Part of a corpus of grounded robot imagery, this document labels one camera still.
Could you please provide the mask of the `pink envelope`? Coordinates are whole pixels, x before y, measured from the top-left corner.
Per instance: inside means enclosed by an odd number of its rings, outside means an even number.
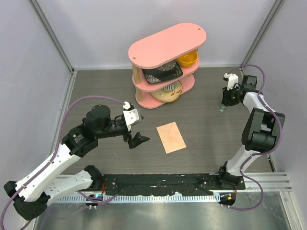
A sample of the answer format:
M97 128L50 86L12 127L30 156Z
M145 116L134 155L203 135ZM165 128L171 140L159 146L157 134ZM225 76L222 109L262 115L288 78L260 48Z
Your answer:
M187 147L176 122L159 126L156 129L166 154Z

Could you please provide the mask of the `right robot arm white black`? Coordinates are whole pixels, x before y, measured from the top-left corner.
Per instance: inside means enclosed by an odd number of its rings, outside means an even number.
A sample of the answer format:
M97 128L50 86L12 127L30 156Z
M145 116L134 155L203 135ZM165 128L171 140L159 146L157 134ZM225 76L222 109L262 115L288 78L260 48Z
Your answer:
M227 86L222 89L220 110L243 104L250 115L241 136L242 146L235 156L220 167L217 185L222 189L235 188L243 183L242 174L262 155L270 154L278 144L285 115L275 112L256 89L257 77L245 75L242 82L233 73L223 77Z

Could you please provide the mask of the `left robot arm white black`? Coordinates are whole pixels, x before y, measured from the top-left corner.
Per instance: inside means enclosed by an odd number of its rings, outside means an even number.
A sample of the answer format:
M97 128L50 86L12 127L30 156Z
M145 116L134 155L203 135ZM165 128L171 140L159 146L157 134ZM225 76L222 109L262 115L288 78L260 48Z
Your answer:
M4 185L12 198L16 212L25 220L40 216L54 201L80 190L97 191L102 188L103 176L93 165L88 165L76 175L61 181L55 179L69 166L80 160L98 146L100 138L123 136L129 148L149 140L139 132L131 135L132 126L141 122L140 111L128 102L121 115L114 119L106 105L96 105L83 118L82 124L71 129L54 151L33 172L17 182Z

